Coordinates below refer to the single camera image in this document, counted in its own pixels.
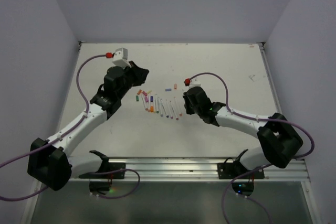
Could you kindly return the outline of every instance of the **red connector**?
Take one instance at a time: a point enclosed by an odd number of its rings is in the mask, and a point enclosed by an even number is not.
[[[113,58],[113,53],[111,53],[111,52],[107,52],[105,55],[106,55],[106,58],[108,58],[108,59]]]
[[[186,85],[187,87],[190,85],[190,79],[189,78],[184,80],[184,85]]]

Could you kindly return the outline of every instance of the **black mounting bracket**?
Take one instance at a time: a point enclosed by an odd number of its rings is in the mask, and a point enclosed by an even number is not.
[[[100,165],[98,171],[96,171],[96,173],[112,172],[114,170],[120,170],[120,169],[125,169],[126,168],[126,163],[122,163],[122,162],[109,163],[109,158],[107,156],[105,156],[104,154],[100,153],[100,152],[90,151],[90,153],[96,154],[102,160],[101,165]],[[79,178],[90,178],[90,179],[112,178],[111,174],[96,175],[96,174],[92,174],[92,173],[85,173],[85,174],[82,174],[78,177]],[[124,179],[124,178],[125,178],[125,171],[118,172],[118,173],[113,173],[113,179]]]
[[[219,179],[233,179],[237,177],[239,174],[234,174],[231,171],[234,170],[234,163],[218,163],[217,164],[217,172]],[[241,179],[249,179],[250,175],[242,177]],[[264,170],[257,171],[254,173],[254,179],[263,179],[265,178]]]

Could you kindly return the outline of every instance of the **pink marker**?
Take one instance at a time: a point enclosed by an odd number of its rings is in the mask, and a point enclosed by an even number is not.
[[[168,107],[168,110],[169,110],[170,119],[174,119],[173,112],[172,112],[172,108],[169,106],[169,104],[168,104],[168,101],[167,101],[167,100],[166,100],[166,104],[167,104],[167,107]]]

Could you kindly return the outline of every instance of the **glass panel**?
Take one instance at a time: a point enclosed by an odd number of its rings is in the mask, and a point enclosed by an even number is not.
[[[133,183],[113,182],[112,195],[130,190]],[[142,182],[123,199],[89,196],[88,182],[69,182],[62,190],[43,192],[32,223],[225,223],[220,203],[226,183]],[[270,212],[273,221],[312,223],[300,183],[256,183],[252,197]],[[269,223],[255,203],[227,194],[225,209],[232,224]]]

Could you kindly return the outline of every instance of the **black clamp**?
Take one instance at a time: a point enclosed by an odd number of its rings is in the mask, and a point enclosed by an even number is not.
[[[106,172],[112,172],[114,170],[120,170],[120,169],[125,169],[126,168],[126,163],[122,163],[122,162],[115,162],[115,163],[110,163],[109,162],[109,158],[98,152],[98,151],[90,151],[90,153],[93,153],[97,156],[99,156],[102,160],[101,165],[98,169],[98,171],[96,171],[96,173],[106,173]],[[92,173],[85,173],[79,176],[79,178],[90,178],[90,179],[94,179],[94,178],[106,178],[106,179],[110,179],[111,175],[107,174],[107,175],[96,175],[96,174],[92,174]],[[124,179],[125,178],[125,171],[122,172],[118,172],[118,173],[113,173],[113,179]]]
[[[234,160],[231,157],[228,157],[223,163],[217,164],[217,172],[219,179],[233,179],[241,174],[248,172],[248,170],[240,163],[240,158],[243,156],[248,149],[244,150],[242,153],[238,155],[238,157]],[[242,177],[241,179],[249,179],[251,175],[247,175]],[[255,179],[263,179],[265,178],[265,174],[263,170],[259,170],[254,173]]]

